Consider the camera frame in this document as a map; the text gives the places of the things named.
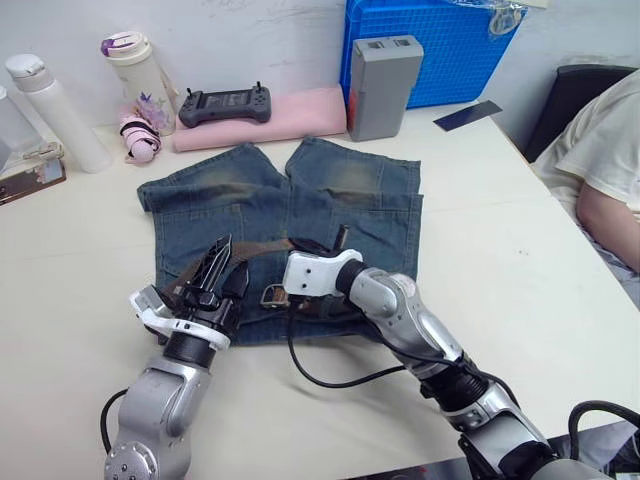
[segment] white wall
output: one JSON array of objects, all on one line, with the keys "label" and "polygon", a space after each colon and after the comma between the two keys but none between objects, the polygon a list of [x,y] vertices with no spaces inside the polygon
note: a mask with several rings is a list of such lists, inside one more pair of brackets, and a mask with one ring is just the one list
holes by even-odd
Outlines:
[{"label": "white wall", "polygon": [[139,30],[176,87],[233,90],[256,80],[273,94],[336,84],[344,1],[6,0],[0,84],[15,53],[39,55],[94,125],[115,123],[121,87],[99,47]]},{"label": "white wall", "polygon": [[495,121],[526,146],[555,79],[574,63],[640,66],[640,0],[551,0],[533,10],[485,88],[503,112]]},{"label": "white wall", "polygon": [[[99,52],[112,33],[146,33],[180,90],[260,79],[278,94],[337,82],[343,11],[344,0],[8,0],[0,60],[40,55],[92,124],[114,123],[120,85]],[[504,109],[495,119],[522,146],[558,65],[640,65],[639,31],[640,0],[552,0],[525,19],[481,98]],[[0,84],[12,88],[4,68]]]}]

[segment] black chair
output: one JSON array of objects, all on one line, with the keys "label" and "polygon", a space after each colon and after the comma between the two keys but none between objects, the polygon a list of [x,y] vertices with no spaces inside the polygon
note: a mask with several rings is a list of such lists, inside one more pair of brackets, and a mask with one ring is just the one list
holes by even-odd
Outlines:
[{"label": "black chair", "polygon": [[568,65],[558,68],[547,103],[524,151],[527,161],[535,162],[582,107],[635,70],[611,65]]}]

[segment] water bottle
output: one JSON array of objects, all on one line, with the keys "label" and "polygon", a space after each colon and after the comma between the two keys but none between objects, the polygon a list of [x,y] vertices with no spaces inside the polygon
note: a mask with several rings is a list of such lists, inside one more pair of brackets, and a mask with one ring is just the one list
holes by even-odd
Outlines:
[{"label": "water bottle", "polygon": [[0,85],[0,141],[19,155],[32,152],[44,145],[44,139],[7,96],[7,89],[2,85]]},{"label": "water bottle", "polygon": [[176,113],[169,80],[152,55],[151,44],[140,32],[121,32],[102,41],[100,51],[113,65],[134,105],[160,135],[176,128]]},{"label": "water bottle", "polygon": [[53,78],[39,57],[31,54],[14,55],[5,66],[13,82],[82,170],[97,173],[111,164],[112,156],[69,102],[62,85]]}]

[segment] white t-shirt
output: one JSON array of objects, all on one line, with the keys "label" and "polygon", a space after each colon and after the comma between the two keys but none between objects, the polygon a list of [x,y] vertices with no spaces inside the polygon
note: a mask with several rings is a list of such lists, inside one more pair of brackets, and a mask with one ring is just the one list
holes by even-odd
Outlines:
[{"label": "white t-shirt", "polygon": [[580,110],[532,168],[576,223],[583,182],[640,222],[640,70]]}]

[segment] bottle cap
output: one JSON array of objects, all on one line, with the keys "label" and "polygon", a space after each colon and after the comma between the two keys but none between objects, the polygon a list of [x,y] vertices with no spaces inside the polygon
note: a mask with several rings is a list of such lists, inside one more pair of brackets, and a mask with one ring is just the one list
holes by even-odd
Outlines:
[{"label": "bottle cap", "polygon": [[23,53],[9,57],[5,62],[7,71],[13,78],[32,77],[44,70],[44,62],[35,55]]},{"label": "bottle cap", "polygon": [[9,57],[4,65],[13,77],[13,83],[23,92],[37,92],[54,81],[40,57],[30,53]]},{"label": "bottle cap", "polygon": [[140,32],[120,32],[103,40],[100,51],[116,65],[131,65],[151,55],[151,45]]}]

